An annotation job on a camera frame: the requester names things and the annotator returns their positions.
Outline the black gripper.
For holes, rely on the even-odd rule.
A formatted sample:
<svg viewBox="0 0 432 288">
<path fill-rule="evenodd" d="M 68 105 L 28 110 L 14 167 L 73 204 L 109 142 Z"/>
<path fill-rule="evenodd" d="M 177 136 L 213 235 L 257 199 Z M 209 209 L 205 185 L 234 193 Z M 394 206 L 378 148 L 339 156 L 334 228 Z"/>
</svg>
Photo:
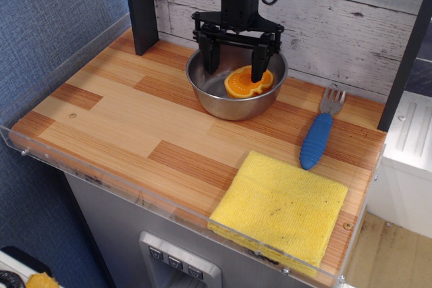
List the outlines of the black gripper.
<svg viewBox="0 0 432 288">
<path fill-rule="evenodd" d="M 221 0 L 219 11 L 192 14 L 195 21 L 194 39 L 198 43 L 203 67 L 213 74 L 219 67 L 220 44 L 253 48 L 253 83 L 260 82 L 267 69 L 270 51 L 279 53 L 284 27 L 259 14 L 259 2 L 264 0 Z"/>
</svg>

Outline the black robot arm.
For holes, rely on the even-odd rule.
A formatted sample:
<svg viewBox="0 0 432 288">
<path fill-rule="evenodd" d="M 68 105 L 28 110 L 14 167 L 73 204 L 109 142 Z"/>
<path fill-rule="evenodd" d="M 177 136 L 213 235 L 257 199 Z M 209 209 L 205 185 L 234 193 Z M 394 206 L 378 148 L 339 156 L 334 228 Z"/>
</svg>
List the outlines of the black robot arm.
<svg viewBox="0 0 432 288">
<path fill-rule="evenodd" d="M 261 81 L 269 60 L 281 48 L 284 27 L 259 14 L 259 3 L 274 5 L 278 0 L 221 0 L 220 11 L 196 12 L 194 40 L 204 69 L 213 74 L 219 67 L 220 45 L 252 51 L 251 81 Z"/>
</svg>

